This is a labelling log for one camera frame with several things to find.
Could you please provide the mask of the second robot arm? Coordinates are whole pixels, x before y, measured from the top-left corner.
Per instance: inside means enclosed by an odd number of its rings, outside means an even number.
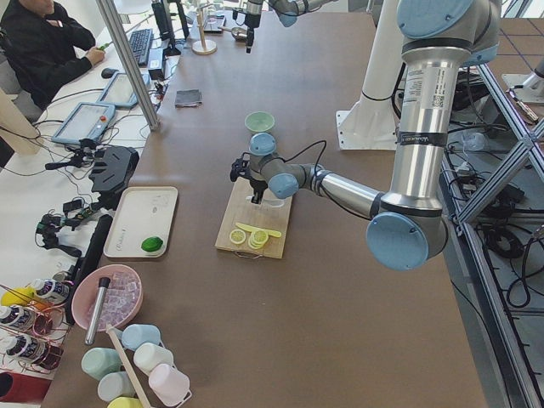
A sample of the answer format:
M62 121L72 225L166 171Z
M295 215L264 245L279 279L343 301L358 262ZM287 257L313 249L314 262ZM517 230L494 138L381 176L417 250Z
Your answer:
M275 0L267 1L269 9L277 15L280 23L284 27L292 26L299 16L317 11L324 4L331 3L332 0ZM244 15L243 24L247 27L246 34L246 52L252 52L255 30L260 27L261 15L263 13L263 0L246 1L245 6L234 8L232 17L237 20L238 14Z

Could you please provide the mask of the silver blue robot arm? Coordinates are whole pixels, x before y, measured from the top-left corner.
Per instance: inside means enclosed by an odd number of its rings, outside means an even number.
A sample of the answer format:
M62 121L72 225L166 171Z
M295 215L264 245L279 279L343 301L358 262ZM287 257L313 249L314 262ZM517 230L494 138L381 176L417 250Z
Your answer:
M301 189L325 196L368 220L366 242L375 259L395 270L415 269L439 254L448 239L436 196L440 163L462 67L493 60L501 5L497 1L402 1L397 25L407 75L390 189L380 192L325 170L290 164L275 138L251 138L249 157L232 178L244 178L259 203L266 190L285 199Z

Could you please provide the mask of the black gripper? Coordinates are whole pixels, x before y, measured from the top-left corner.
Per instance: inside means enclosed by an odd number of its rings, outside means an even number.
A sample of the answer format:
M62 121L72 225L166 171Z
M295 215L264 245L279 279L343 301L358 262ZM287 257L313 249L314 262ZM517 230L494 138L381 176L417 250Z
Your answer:
M267 190L267 183L264 180L251 178L250 186L252 187L252 204L261 204L264 192Z

